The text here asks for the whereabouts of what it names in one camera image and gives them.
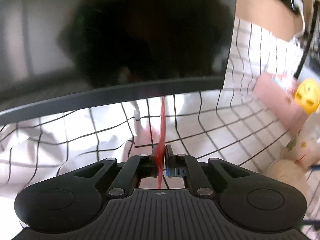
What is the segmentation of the red white paper packet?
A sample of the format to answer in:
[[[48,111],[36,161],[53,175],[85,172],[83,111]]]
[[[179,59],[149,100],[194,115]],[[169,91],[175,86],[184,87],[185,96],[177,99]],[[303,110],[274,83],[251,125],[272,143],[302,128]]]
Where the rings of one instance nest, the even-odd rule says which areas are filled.
[[[165,154],[165,134],[166,134],[166,113],[165,113],[165,97],[161,99],[161,112],[160,112],[160,130],[159,142],[155,150],[155,164],[157,168],[157,189],[161,188],[163,167],[164,167],[164,154]]]

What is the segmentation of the white black grid tablecloth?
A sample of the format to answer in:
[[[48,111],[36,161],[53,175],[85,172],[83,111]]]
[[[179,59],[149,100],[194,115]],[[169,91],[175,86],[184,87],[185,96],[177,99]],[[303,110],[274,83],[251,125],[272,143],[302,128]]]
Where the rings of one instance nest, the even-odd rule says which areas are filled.
[[[217,157],[266,173],[291,137],[253,88],[264,71],[292,75],[302,55],[294,43],[236,18],[223,89],[167,96],[166,142],[199,161]],[[108,157],[149,153],[160,107],[160,98],[149,98],[1,126],[1,239],[22,230],[14,200],[24,187]]]

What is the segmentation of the pink storage box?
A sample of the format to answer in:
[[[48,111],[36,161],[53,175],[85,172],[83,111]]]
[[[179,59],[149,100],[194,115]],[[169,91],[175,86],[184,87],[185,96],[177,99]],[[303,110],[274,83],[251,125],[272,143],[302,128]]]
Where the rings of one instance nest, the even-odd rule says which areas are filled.
[[[281,88],[273,80],[274,77],[278,75],[263,72],[255,84],[253,93],[271,110],[291,135],[296,135],[309,115],[295,102],[289,91]]]

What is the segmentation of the clear plastic jar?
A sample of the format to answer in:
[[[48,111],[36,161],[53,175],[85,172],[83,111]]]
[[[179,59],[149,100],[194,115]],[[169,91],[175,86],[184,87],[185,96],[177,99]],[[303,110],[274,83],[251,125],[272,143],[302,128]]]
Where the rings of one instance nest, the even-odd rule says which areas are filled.
[[[312,113],[281,153],[304,170],[319,162],[319,113]]]

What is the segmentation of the yellow plastic funnel toy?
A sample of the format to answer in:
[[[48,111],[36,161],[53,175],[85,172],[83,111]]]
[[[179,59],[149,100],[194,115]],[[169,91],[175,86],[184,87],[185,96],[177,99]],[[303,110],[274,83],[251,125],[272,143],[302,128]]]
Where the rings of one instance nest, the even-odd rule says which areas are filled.
[[[307,114],[316,112],[319,108],[319,84],[317,81],[312,78],[302,81],[294,94],[294,99]]]

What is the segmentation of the black computer monitor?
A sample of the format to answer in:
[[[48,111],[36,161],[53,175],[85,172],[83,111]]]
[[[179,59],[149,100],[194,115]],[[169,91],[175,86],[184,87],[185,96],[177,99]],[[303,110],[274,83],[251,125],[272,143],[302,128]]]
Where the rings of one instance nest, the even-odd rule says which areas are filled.
[[[221,89],[236,0],[1,0],[1,124]]]

